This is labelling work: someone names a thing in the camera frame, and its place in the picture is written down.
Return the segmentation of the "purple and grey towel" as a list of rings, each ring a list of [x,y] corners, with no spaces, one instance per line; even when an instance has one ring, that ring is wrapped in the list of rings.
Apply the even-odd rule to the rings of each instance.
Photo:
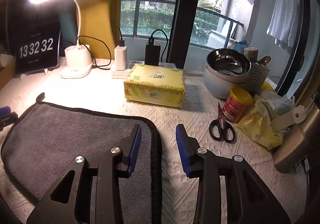
[[[123,223],[160,223],[162,211],[162,143],[152,121],[144,117],[67,108],[39,95],[11,127],[1,148],[5,171],[35,206],[77,156],[100,156],[142,129],[135,171],[119,179]],[[92,182],[90,219],[95,223]]]

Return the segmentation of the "cardboard box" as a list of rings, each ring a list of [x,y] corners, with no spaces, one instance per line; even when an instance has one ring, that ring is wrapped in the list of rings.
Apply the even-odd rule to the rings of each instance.
[[[3,68],[0,73],[0,90],[2,90],[14,77],[14,62]]]

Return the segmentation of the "black scissors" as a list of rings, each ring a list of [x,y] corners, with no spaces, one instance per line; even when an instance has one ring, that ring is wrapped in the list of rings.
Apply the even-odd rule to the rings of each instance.
[[[209,125],[209,134],[216,141],[224,141],[225,143],[233,143],[236,139],[234,128],[227,122],[222,113],[220,104],[218,104],[217,119],[211,121]]]

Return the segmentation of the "white tablet stand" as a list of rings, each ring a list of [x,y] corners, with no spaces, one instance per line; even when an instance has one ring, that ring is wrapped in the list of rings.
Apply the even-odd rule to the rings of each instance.
[[[49,73],[49,69],[45,68],[45,69],[41,69],[41,70],[37,70],[37,71],[23,73],[19,76],[19,78],[20,78],[20,80],[24,80],[24,79],[26,79],[27,76],[30,76],[30,75],[37,75],[37,74],[48,75],[48,73]]]

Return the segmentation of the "white patterned tablecloth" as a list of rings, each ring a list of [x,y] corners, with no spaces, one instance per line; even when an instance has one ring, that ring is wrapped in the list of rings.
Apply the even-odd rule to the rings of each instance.
[[[22,114],[44,93],[46,102],[65,107],[150,119],[162,140],[163,223],[192,223],[195,214],[198,181],[187,178],[182,169],[175,138],[176,125],[180,123],[200,146],[216,155],[228,158],[241,155],[272,191],[291,222],[303,214],[304,171],[280,173],[274,166],[272,154],[241,131],[237,131],[233,144],[216,142],[210,137],[208,126],[217,117],[219,100],[204,87],[201,72],[184,72],[186,94],[180,109],[126,101],[123,81],[113,79],[108,70],[93,69],[86,77],[71,80],[61,78],[60,72],[57,68],[12,79],[1,90],[1,106],[9,106]]]

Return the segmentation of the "tablet showing clock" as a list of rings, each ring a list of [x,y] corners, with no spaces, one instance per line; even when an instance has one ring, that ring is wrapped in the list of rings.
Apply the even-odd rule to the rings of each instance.
[[[33,73],[59,65],[60,22],[28,28],[12,41],[14,74]]]

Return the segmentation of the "red yellow-lidded can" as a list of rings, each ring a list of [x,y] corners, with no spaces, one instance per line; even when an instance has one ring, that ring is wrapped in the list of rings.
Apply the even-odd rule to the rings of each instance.
[[[231,123],[238,123],[252,102],[253,98],[246,90],[232,87],[222,107],[224,118]]]

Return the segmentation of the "yellow tissue pack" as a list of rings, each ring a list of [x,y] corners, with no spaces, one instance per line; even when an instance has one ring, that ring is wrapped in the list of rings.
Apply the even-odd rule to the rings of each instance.
[[[124,79],[128,101],[180,108],[185,92],[181,69],[135,64]]]

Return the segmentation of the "white ceramic pot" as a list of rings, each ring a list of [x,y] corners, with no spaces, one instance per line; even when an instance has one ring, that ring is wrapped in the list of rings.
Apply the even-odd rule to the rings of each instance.
[[[207,65],[205,66],[203,73],[203,83],[210,94],[221,100],[225,100],[228,97],[231,87],[243,87],[246,84],[246,82],[232,83],[223,80],[211,73]]]

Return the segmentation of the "white desk lamp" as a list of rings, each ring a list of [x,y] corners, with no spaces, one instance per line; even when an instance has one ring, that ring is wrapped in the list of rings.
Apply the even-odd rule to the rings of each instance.
[[[42,4],[52,0],[29,0],[32,4]],[[89,52],[89,45],[80,44],[80,32],[82,16],[80,5],[77,0],[71,0],[74,4],[76,16],[70,19],[74,26],[67,26],[65,20],[61,21],[63,40],[68,45],[64,49],[66,66],[61,70],[60,76],[63,79],[77,79],[87,76],[93,65],[93,58]]]

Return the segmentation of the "white perforated utensil holder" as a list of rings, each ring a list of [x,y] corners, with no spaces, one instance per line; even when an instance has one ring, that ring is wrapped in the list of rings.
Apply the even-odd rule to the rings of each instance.
[[[249,77],[244,84],[244,89],[249,93],[257,93],[267,78],[270,69],[266,65],[251,63]]]

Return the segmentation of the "steel bowl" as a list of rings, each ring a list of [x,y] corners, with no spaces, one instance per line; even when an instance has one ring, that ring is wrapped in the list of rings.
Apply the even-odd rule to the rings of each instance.
[[[251,69],[251,62],[244,54],[228,48],[211,51],[206,62],[210,69],[225,75],[247,75]]]

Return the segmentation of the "steel thermos bottle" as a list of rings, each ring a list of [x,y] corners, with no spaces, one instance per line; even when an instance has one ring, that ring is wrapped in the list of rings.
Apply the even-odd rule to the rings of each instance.
[[[304,121],[289,127],[272,154],[277,171],[287,173],[313,152],[319,152],[319,91],[312,95]]]

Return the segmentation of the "white power adapter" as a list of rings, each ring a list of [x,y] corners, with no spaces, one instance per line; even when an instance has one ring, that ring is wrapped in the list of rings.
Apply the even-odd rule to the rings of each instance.
[[[117,71],[124,71],[127,64],[127,46],[117,46],[114,49],[114,61]]]

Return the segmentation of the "yellow curtain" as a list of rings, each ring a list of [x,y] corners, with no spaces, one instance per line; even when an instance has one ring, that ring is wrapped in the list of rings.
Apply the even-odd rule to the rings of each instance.
[[[121,0],[77,0],[82,16],[80,42],[95,58],[114,59],[119,38]]]

